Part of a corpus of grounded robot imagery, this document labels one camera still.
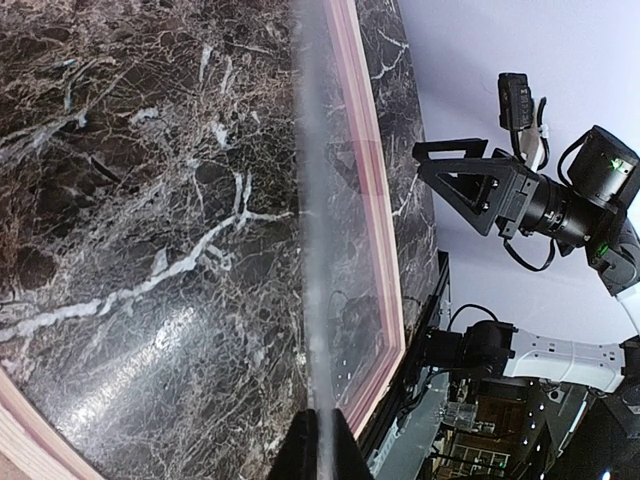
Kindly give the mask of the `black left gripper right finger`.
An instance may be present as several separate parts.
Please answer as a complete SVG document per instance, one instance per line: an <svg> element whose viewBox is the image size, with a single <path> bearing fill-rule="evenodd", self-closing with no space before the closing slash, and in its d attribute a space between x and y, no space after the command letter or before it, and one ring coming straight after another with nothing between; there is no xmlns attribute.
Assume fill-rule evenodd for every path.
<svg viewBox="0 0 640 480"><path fill-rule="evenodd" d="M330 411L328 444L327 473L329 479L373 479L346 418L339 409Z"/></svg>

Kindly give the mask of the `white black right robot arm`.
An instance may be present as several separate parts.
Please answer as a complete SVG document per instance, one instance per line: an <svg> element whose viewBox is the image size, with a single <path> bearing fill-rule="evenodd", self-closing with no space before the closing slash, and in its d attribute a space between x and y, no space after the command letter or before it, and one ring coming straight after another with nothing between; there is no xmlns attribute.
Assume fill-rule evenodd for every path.
<svg viewBox="0 0 640 480"><path fill-rule="evenodd" d="M496 373L583 386L601 394L570 445L568 477L589 479L639 466L639 340L616 330L639 321L639 236L628 208L639 190L639 158L594 126L561 156L557 175L514 155L485 156L482 139L414 146L418 176L480 235L455 243L454 283L479 293L502 315L485 331L504 336ZM601 292L580 291L575 273L550 273L517 254L497 257L517 235L541 236L551 257L582 252L584 273Z"/></svg>

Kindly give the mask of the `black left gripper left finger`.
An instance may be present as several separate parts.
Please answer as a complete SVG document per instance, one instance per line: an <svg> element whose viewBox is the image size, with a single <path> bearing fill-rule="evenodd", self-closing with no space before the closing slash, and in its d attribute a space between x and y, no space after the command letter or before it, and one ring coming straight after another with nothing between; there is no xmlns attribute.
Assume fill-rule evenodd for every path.
<svg viewBox="0 0 640 480"><path fill-rule="evenodd" d="M268 480L317 478L318 418L315 410L299 411L293 418L267 476Z"/></svg>

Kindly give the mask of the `clear acrylic sheet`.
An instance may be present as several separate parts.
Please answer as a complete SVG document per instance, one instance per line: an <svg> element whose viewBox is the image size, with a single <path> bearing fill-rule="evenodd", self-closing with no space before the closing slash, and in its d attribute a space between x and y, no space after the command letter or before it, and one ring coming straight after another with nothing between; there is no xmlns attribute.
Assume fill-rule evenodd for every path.
<svg viewBox="0 0 640 480"><path fill-rule="evenodd" d="M364 189L325 5L296 1L293 15L304 326L318 418L316 479L329 479L330 411L343 412L357 441L373 404L364 390L384 333Z"/></svg>

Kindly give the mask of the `light wooden picture frame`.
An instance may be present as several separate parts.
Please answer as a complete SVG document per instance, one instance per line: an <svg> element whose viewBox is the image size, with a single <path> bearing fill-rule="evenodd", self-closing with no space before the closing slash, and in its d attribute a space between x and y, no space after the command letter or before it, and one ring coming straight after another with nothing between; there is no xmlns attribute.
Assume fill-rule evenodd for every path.
<svg viewBox="0 0 640 480"><path fill-rule="evenodd" d="M296 1L1 5L1 456L33 479L263 479L311 407ZM405 349L357 1L325 5L384 347Z"/></svg>

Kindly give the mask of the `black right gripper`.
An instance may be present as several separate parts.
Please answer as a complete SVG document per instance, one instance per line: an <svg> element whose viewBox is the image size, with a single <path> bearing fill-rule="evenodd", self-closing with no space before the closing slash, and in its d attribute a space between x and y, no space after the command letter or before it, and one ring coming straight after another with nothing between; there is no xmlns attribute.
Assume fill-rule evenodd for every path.
<svg viewBox="0 0 640 480"><path fill-rule="evenodd" d="M487 139L416 142L419 178L479 234L493 227L511 240L539 233L563 248L581 248L595 234L595 206L573 189L534 174L502 149L482 158ZM429 160L431 153L462 152L463 159Z"/></svg>

